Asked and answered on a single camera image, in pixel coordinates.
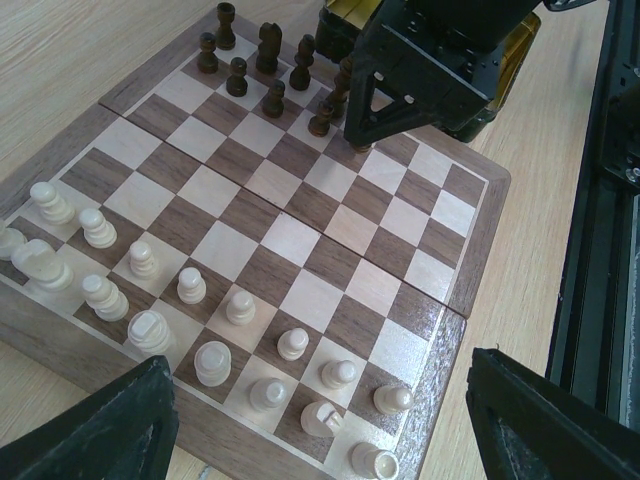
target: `light wood tabletop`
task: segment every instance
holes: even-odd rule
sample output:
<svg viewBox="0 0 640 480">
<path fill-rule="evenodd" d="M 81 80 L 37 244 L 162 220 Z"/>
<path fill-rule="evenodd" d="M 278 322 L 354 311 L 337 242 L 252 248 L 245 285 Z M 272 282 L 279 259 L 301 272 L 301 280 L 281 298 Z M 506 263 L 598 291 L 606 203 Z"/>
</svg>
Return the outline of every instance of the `light wood tabletop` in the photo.
<svg viewBox="0 0 640 480">
<path fill-rule="evenodd" d="M 277 21 L 294 44 L 315 32 L 321 6 L 234 3 L 255 23 Z M 498 347 L 539 373 L 546 367 L 608 5 L 536 10 L 542 27 L 510 98 L 471 144 L 512 183 L 421 478 L 484 476 L 464 400 L 474 347 Z M 2 2 L 0 180 L 211 8 L 205 0 Z M 0 343 L 0 445 L 85 395 Z M 168 478 L 226 477 L 176 448 Z"/>
</svg>

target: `white square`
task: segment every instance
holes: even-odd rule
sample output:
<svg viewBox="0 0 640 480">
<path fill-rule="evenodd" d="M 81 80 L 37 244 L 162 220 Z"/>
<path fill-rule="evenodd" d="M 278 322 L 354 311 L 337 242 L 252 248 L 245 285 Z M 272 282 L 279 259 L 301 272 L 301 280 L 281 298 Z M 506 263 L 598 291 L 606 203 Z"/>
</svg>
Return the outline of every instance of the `white square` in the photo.
<svg viewBox="0 0 640 480">
<path fill-rule="evenodd" d="M 416 250 L 404 279 L 427 295 L 444 302 L 454 273 L 453 268 Z"/>
<path fill-rule="evenodd" d="M 376 230 L 378 226 L 371 220 L 340 205 L 324 233 L 357 254 L 364 255 Z"/>
<path fill-rule="evenodd" d="M 351 360 L 358 371 L 356 379 L 353 382 L 337 390 L 327 388 L 324 383 L 322 383 L 321 377 L 324 366 L 333 360 Z M 337 343 L 332 342 L 327 337 L 322 337 L 316 351 L 313 352 L 311 360 L 309 360 L 309 365 L 307 365 L 300 382 L 341 407 L 347 408 L 351 402 L 351 397 L 353 397 L 356 388 L 358 388 L 360 377 L 366 365 L 366 360 L 358 357 Z"/>
<path fill-rule="evenodd" d="M 444 190 L 440 191 L 431 217 L 454 232 L 467 236 L 476 209 Z"/>
<path fill-rule="evenodd" d="M 280 310 L 324 333 L 342 299 L 342 292 L 306 270 L 300 270 Z"/>
<path fill-rule="evenodd" d="M 363 258 L 351 277 L 346 294 L 386 317 L 400 283 L 396 277 Z"/>
<path fill-rule="evenodd" d="M 104 205 L 147 229 L 173 197 L 173 193 L 166 188 L 138 172 L 133 172 Z"/>
<path fill-rule="evenodd" d="M 406 171 L 407 169 L 395 160 L 378 150 L 373 150 L 360 169 L 360 175 L 393 195 Z"/>
<path fill-rule="evenodd" d="M 80 229 L 78 214 L 85 208 L 100 208 L 100 204 L 60 180 L 54 180 L 49 183 L 56 187 L 60 196 L 76 209 L 76 215 L 73 217 L 73 220 L 64 225 L 51 225 L 42 218 L 40 215 L 40 207 L 33 201 L 27 203 L 21 215 L 34 225 L 42 228 L 45 232 L 66 242 Z"/>
<path fill-rule="evenodd" d="M 234 97 L 227 92 L 227 83 L 224 82 L 222 85 L 218 87 L 216 90 L 220 95 L 224 98 L 228 98 L 233 103 L 240 105 L 245 110 L 253 110 L 260 103 L 262 98 L 267 94 L 269 88 L 258 82 L 257 80 L 251 78 L 249 75 L 244 77 L 247 81 L 247 93 L 245 93 L 242 97 Z"/>
<path fill-rule="evenodd" d="M 178 192 L 178 196 L 218 218 L 240 187 L 202 165 Z"/>
<path fill-rule="evenodd" d="M 256 306 L 256 314 L 253 320 L 247 325 L 234 325 L 227 319 L 227 304 L 231 297 L 241 290 L 242 288 L 238 285 L 234 284 L 231 286 L 207 322 L 207 328 L 213 330 L 226 340 L 235 343 L 247 352 L 253 353 L 278 309 L 252 294 L 253 302 Z"/>
<path fill-rule="evenodd" d="M 169 368 L 174 372 L 193 345 L 193 342 L 196 341 L 198 335 L 202 332 L 204 326 L 159 299 L 154 302 L 150 310 L 158 312 L 167 320 L 169 330 L 171 330 L 171 333 L 176 339 L 175 347 L 164 353 L 169 362 Z M 133 346 L 129 339 L 125 340 L 123 346 L 131 352 L 138 361 L 142 361 L 148 357 L 147 354 L 142 353 L 137 347 Z"/>
<path fill-rule="evenodd" d="M 80 308 L 80 305 L 84 303 L 84 296 L 82 295 L 82 280 L 84 280 L 84 277 L 92 273 L 106 277 L 109 269 L 66 243 L 58 250 L 58 256 L 73 270 L 71 285 L 61 292 L 47 292 L 42 290 L 35 280 L 29 280 L 24 289 L 31 293 L 38 303 L 57 312 L 73 315 Z"/>
<path fill-rule="evenodd" d="M 167 143 L 204 163 L 209 160 L 209 157 L 222 145 L 226 138 L 209 125 L 194 117 L 189 117 L 175 132 L 169 135 Z"/>
<path fill-rule="evenodd" d="M 191 257 L 235 282 L 257 247 L 258 244 L 250 238 L 217 221 Z"/>
<path fill-rule="evenodd" d="M 356 172 L 330 159 L 326 155 L 320 155 L 316 163 L 311 167 L 304 179 L 312 187 L 326 193 L 339 202 L 344 200 L 351 184 L 356 179 Z"/>
<path fill-rule="evenodd" d="M 136 169 L 162 141 L 124 118 L 118 118 L 98 135 L 93 146 L 127 167 Z"/>
<path fill-rule="evenodd" d="M 447 179 L 451 165 L 453 162 L 449 157 L 420 143 L 409 164 L 409 170 L 441 187 Z"/>
<path fill-rule="evenodd" d="M 302 183 L 295 175 L 280 168 L 269 160 L 264 160 L 246 183 L 245 188 L 284 208 Z"/>
<path fill-rule="evenodd" d="M 369 361 L 415 387 L 424 368 L 429 342 L 385 319 Z"/>
<path fill-rule="evenodd" d="M 320 89 L 322 88 L 322 84 L 312 77 L 311 82 L 309 83 L 309 87 L 306 90 L 299 92 L 295 88 L 291 88 L 289 86 L 289 77 L 291 77 L 291 72 L 293 72 L 293 67 L 290 67 L 281 79 L 287 85 L 284 96 L 285 98 L 288 98 L 292 102 L 297 103 L 304 108 L 309 105 L 309 102 L 313 100 L 313 97 L 316 96 L 316 93 L 320 91 Z M 315 110 L 316 106 L 317 105 L 310 105 L 312 110 Z"/>
<path fill-rule="evenodd" d="M 393 197 L 380 226 L 417 247 L 429 221 L 429 215 Z"/>
<path fill-rule="evenodd" d="M 311 133 L 309 133 L 308 126 L 309 120 L 313 116 L 313 112 L 310 112 L 309 110 L 303 110 L 302 113 L 298 115 L 298 118 L 296 118 L 296 121 L 293 122 L 291 127 L 289 127 L 289 134 L 293 135 L 301 142 L 306 143 L 311 148 L 315 148 L 319 152 L 324 152 L 324 149 L 327 148 L 327 145 L 329 145 L 329 142 L 336 134 L 338 129 L 333 124 L 331 124 L 331 126 L 329 127 L 329 133 L 327 133 L 324 137 L 316 137 L 315 135 L 311 135 Z"/>
<path fill-rule="evenodd" d="M 262 240 L 262 245 L 281 257 L 303 267 L 320 233 L 295 218 L 280 212 Z"/>
<path fill-rule="evenodd" d="M 149 292 L 155 297 L 159 297 L 164 289 L 171 283 L 173 277 L 187 261 L 187 256 L 180 250 L 173 248 L 168 243 L 163 242 L 158 237 L 144 232 L 139 240 L 147 242 L 151 246 L 151 251 L 156 261 L 159 262 L 158 274 L 149 280 L 142 280 L 131 273 L 129 267 L 129 253 L 127 253 L 115 266 L 113 271 L 125 280 L 129 280 L 145 292 Z"/>
<path fill-rule="evenodd" d="M 351 466 L 353 447 L 362 442 L 368 442 L 383 450 L 394 451 L 397 441 L 387 432 L 370 424 L 358 415 L 347 411 L 344 415 L 342 428 L 331 444 L 325 467 L 331 475 L 340 480 L 362 480 L 356 475 Z"/>
<path fill-rule="evenodd" d="M 251 55 L 253 55 L 256 50 L 258 50 L 258 46 L 251 43 L 249 40 L 241 37 L 236 33 L 236 45 L 231 50 L 222 50 L 221 48 L 216 49 L 216 57 L 218 60 L 224 63 L 231 63 L 235 57 L 240 57 L 244 60 L 247 60 Z"/>
<path fill-rule="evenodd" d="M 249 402 L 251 388 L 258 380 L 262 380 L 263 378 L 277 378 L 284 383 L 287 389 L 287 397 L 282 405 L 267 412 L 257 411 Z M 278 370 L 261 358 L 251 356 L 238 377 L 238 380 L 236 380 L 235 385 L 229 392 L 227 399 L 224 401 L 224 405 L 263 430 L 273 433 L 278 423 L 280 423 L 280 419 L 287 409 L 287 405 L 289 405 L 297 386 L 298 381 L 295 378 Z"/>
<path fill-rule="evenodd" d="M 253 150 L 261 157 L 266 157 L 283 135 L 284 130 L 250 113 L 231 132 L 229 138 Z"/>
<path fill-rule="evenodd" d="M 212 94 L 212 88 L 181 71 L 172 75 L 156 91 L 156 95 L 189 114 L 195 112 Z"/>
</svg>

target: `wooden chessboard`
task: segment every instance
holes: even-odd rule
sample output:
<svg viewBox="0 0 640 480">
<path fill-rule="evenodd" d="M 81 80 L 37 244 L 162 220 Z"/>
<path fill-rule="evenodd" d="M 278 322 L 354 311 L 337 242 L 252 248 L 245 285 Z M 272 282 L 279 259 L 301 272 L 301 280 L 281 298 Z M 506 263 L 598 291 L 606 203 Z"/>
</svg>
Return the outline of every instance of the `wooden chessboard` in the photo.
<svg viewBox="0 0 640 480">
<path fill-rule="evenodd" d="M 508 173 L 431 128 L 355 153 L 342 121 L 324 138 L 306 124 L 329 92 L 336 67 L 318 59 L 304 92 L 287 89 L 285 113 L 260 101 L 286 80 L 295 50 L 283 45 L 276 75 L 255 71 L 258 28 L 240 17 L 234 50 L 216 53 L 217 74 L 195 67 L 198 36 L 215 12 L 133 72 L 2 185 L 0 208 L 27 238 L 49 242 L 75 272 L 65 292 L 39 290 L 0 262 L 5 316 L 0 338 L 80 387 L 95 391 L 141 360 L 126 339 L 137 312 L 162 313 L 178 338 L 169 358 L 180 414 L 178 443 L 234 478 L 356 478 L 348 452 L 359 441 L 396 453 L 399 478 L 417 478 L 482 276 L 509 184 Z M 249 65 L 248 93 L 229 96 L 228 63 Z M 100 208 L 118 240 L 91 248 L 77 220 L 54 227 L 27 200 L 50 180 L 78 211 Z M 147 241 L 160 275 L 134 277 L 129 245 Z M 207 284 L 197 305 L 180 302 L 178 273 L 195 266 Z M 83 303 L 79 283 L 97 273 L 130 301 L 125 320 L 106 323 Z M 238 327 L 222 312 L 238 289 L 253 294 L 256 318 Z M 307 330 L 296 362 L 276 351 L 279 336 Z M 219 340 L 232 373 L 219 387 L 197 381 L 196 350 Z M 352 387 L 326 389 L 318 370 L 350 359 Z M 258 414 L 248 388 L 282 379 L 290 396 Z M 415 407 L 382 416 L 372 392 L 405 385 Z M 335 439 L 300 427 L 302 409 L 327 399 L 345 424 Z"/>
</svg>

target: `white chess piece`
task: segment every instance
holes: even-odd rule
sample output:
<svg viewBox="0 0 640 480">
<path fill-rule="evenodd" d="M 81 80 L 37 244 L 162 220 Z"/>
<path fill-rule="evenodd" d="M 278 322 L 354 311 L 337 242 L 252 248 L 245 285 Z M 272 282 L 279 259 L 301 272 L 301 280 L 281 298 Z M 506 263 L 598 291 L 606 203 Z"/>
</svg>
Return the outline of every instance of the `white chess piece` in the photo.
<svg viewBox="0 0 640 480">
<path fill-rule="evenodd" d="M 205 343 L 196 352 L 193 366 L 200 383 L 207 387 L 217 387 L 231 373 L 231 351 L 222 342 Z"/>
<path fill-rule="evenodd" d="M 342 428 L 343 420 L 329 402 L 313 402 L 304 407 L 300 424 L 314 437 L 335 437 Z"/>
<path fill-rule="evenodd" d="M 287 387 L 277 378 L 263 378 L 251 388 L 249 402 L 259 412 L 278 408 L 287 399 Z"/>
<path fill-rule="evenodd" d="M 13 251 L 25 243 L 27 239 L 22 233 L 7 227 L 4 220 L 0 220 L 0 260 L 11 260 Z"/>
<path fill-rule="evenodd" d="M 127 335 L 134 347 L 149 356 L 167 354 L 176 345 L 167 320 L 153 310 L 144 310 L 134 316 Z"/>
<path fill-rule="evenodd" d="M 367 442 L 359 443 L 353 449 L 351 466 L 357 475 L 364 478 L 394 480 L 398 477 L 398 458 L 395 454 Z"/>
<path fill-rule="evenodd" d="M 284 332 L 278 340 L 278 353 L 282 358 L 292 362 L 299 359 L 309 345 L 309 335 L 302 328 L 294 328 Z"/>
<path fill-rule="evenodd" d="M 34 239 L 11 254 L 13 266 L 49 292 L 64 290 L 73 281 L 73 270 L 44 240 Z"/>
<path fill-rule="evenodd" d="M 108 222 L 100 210 L 85 208 L 78 215 L 84 229 L 84 238 L 93 248 L 109 248 L 118 238 L 116 229 Z"/>
<path fill-rule="evenodd" d="M 322 369 L 322 383 L 332 390 L 345 387 L 355 381 L 357 376 L 358 369 L 351 360 L 332 361 Z"/>
<path fill-rule="evenodd" d="M 115 283 L 100 275 L 88 275 L 82 280 L 84 299 L 107 322 L 122 319 L 129 311 L 129 300 Z"/>
<path fill-rule="evenodd" d="M 178 276 L 178 297 L 184 303 L 192 305 L 202 301 L 207 294 L 207 284 L 197 268 L 188 267 Z"/>
<path fill-rule="evenodd" d="M 393 415 L 413 407 L 413 394 L 408 388 L 385 385 L 374 392 L 373 403 L 380 413 Z"/>
<path fill-rule="evenodd" d="M 51 225 L 63 225 L 70 222 L 76 214 L 56 187 L 48 182 L 38 182 L 29 192 L 33 201 L 40 208 L 40 215 Z"/>
<path fill-rule="evenodd" d="M 246 325 L 256 313 L 256 305 L 251 294 L 240 290 L 231 296 L 227 304 L 227 318 L 234 325 Z"/>
<path fill-rule="evenodd" d="M 159 263 L 151 251 L 151 245 L 138 240 L 129 247 L 131 273 L 141 280 L 149 280 L 158 273 Z"/>
</svg>

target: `table surface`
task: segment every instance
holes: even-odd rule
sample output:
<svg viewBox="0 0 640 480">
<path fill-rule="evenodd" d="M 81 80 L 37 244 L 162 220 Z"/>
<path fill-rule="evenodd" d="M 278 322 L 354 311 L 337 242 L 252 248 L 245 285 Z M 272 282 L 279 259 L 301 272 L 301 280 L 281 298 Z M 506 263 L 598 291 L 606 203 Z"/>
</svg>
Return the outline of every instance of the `table surface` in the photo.
<svg viewBox="0 0 640 480">
<path fill-rule="evenodd" d="M 234 3 L 255 23 L 277 20 L 294 44 L 315 31 L 322 4 Z M 0 180 L 210 8 L 205 0 L 2 2 Z M 464 402 L 474 347 L 546 367 L 607 8 L 599 0 L 563 14 L 536 10 L 542 28 L 510 98 L 471 144 L 512 183 L 421 478 L 484 477 Z M 0 445 L 85 395 L 0 344 Z M 176 448 L 168 478 L 226 477 Z"/>
</svg>

